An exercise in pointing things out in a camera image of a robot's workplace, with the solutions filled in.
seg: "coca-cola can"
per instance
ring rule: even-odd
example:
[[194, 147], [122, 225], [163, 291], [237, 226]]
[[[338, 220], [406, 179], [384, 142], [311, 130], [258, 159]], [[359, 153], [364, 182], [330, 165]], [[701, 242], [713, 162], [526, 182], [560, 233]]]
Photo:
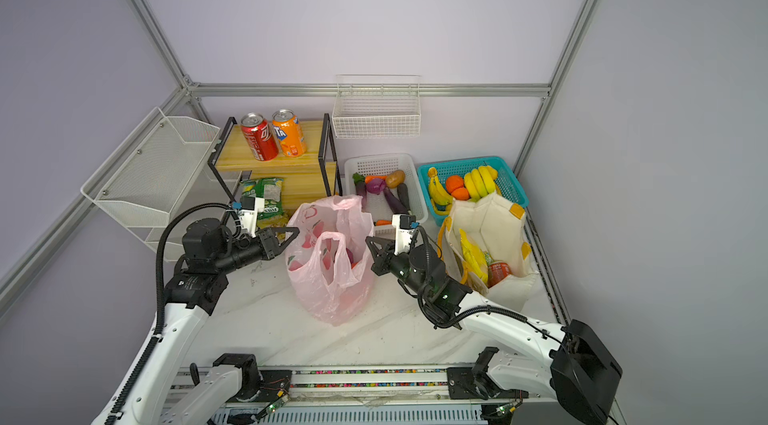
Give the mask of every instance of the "coca-cola can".
[[270, 132], [270, 123], [258, 113], [249, 113], [240, 121], [250, 151], [256, 160], [266, 162], [277, 157], [277, 143]]

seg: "orange soda can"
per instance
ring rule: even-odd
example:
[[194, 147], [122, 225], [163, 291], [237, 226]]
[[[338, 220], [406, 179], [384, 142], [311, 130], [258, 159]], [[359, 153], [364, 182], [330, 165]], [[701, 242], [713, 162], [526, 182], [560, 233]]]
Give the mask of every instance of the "orange soda can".
[[275, 136], [286, 157], [298, 157], [306, 152], [304, 133], [301, 131], [299, 117], [291, 110], [278, 110], [272, 115]]

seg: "wooden board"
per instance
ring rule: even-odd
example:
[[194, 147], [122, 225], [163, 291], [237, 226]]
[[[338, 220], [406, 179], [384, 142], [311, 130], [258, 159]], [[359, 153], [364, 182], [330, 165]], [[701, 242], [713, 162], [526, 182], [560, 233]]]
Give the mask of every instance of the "wooden board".
[[[321, 120], [308, 120], [301, 123], [301, 129], [304, 132], [304, 142], [307, 145], [307, 151], [299, 157], [286, 157], [282, 150], [280, 154], [268, 162], [262, 162], [254, 158], [250, 151], [248, 142], [240, 131], [240, 126], [235, 125], [230, 133], [229, 139], [224, 143], [224, 149], [221, 156], [216, 161], [216, 168], [219, 172], [251, 170], [254, 176], [274, 176], [280, 177], [287, 170], [296, 170], [297, 172], [315, 172], [320, 177], [320, 164], [317, 156], [320, 152], [320, 136], [322, 134]], [[332, 161], [330, 150], [328, 150], [328, 159]]]

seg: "white marble tabletop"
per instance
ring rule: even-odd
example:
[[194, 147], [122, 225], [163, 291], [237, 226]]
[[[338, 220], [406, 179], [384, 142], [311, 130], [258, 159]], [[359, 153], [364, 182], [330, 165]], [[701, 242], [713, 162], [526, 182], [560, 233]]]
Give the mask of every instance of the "white marble tabletop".
[[[432, 219], [423, 225], [437, 237]], [[185, 367], [212, 363], [226, 352], [253, 353], [267, 367], [472, 363], [483, 348], [496, 345], [455, 327], [435, 330], [391, 275], [375, 277], [365, 308], [338, 327], [304, 311], [282, 257], [244, 267], [228, 279], [214, 314], [187, 353]], [[541, 278], [522, 313], [555, 322]]]

